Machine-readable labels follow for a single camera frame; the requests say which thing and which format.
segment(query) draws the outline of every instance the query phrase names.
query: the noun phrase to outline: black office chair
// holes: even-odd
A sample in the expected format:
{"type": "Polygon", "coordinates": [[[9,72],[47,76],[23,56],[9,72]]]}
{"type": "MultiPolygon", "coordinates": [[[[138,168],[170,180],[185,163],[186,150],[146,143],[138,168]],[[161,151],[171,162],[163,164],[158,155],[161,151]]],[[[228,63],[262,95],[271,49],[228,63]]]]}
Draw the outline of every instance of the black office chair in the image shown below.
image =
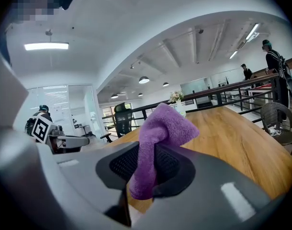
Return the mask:
{"type": "Polygon", "coordinates": [[[121,103],[114,108],[115,128],[118,138],[131,132],[132,110],[126,109],[125,103],[121,103]]]}

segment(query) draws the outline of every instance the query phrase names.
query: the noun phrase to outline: potted plant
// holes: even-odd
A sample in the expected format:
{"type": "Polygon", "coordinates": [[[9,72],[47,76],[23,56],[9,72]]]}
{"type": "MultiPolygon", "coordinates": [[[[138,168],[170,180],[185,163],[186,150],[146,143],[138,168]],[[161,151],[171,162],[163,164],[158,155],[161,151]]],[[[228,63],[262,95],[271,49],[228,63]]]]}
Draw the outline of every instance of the potted plant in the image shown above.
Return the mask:
{"type": "Polygon", "coordinates": [[[181,104],[182,99],[183,99],[182,91],[175,91],[174,93],[170,94],[170,99],[168,102],[169,103],[175,102],[176,103],[176,107],[175,107],[176,111],[185,117],[186,116],[185,109],[184,109],[184,106],[181,104]]]}

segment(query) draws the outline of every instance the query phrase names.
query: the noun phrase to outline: cap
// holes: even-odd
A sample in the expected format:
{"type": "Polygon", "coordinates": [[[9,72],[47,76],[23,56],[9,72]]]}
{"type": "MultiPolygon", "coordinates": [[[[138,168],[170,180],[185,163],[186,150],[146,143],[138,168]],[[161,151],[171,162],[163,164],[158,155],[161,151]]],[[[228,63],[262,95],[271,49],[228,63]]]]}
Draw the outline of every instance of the cap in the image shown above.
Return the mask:
{"type": "Polygon", "coordinates": [[[271,46],[270,41],[267,40],[267,39],[263,40],[263,41],[262,41],[262,44],[263,44],[263,45],[269,45],[269,46],[271,46]]]}
{"type": "Polygon", "coordinates": [[[49,108],[46,105],[40,105],[40,111],[49,111],[49,108]]]}

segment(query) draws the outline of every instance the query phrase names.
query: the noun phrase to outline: backpack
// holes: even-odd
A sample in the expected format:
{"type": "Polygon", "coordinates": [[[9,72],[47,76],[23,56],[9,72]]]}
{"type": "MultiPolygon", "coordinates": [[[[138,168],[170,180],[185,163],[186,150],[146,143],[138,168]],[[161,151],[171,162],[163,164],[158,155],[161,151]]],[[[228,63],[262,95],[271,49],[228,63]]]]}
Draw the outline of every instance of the backpack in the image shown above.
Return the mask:
{"type": "Polygon", "coordinates": [[[36,119],[37,119],[38,116],[41,116],[43,114],[44,113],[39,113],[38,115],[32,116],[31,118],[29,118],[27,120],[27,123],[25,125],[25,133],[27,133],[29,136],[32,136],[32,130],[33,130],[35,121],[36,121],[36,119]]]}
{"type": "Polygon", "coordinates": [[[277,54],[272,51],[268,52],[268,54],[270,54],[276,61],[278,61],[280,78],[289,79],[291,77],[290,68],[286,63],[285,58],[283,58],[283,56],[281,56],[278,52],[276,53],[277,54]]]}

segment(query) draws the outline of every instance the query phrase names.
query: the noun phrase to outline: white flowers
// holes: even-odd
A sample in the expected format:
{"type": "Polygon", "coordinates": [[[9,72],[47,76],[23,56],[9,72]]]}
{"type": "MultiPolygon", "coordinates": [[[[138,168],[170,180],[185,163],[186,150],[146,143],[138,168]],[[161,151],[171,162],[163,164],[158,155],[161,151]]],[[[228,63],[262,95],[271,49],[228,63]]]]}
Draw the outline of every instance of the white flowers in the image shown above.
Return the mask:
{"type": "Polygon", "coordinates": [[[168,102],[176,102],[178,100],[183,99],[183,93],[182,91],[175,91],[174,93],[170,94],[170,99],[168,102]]]}

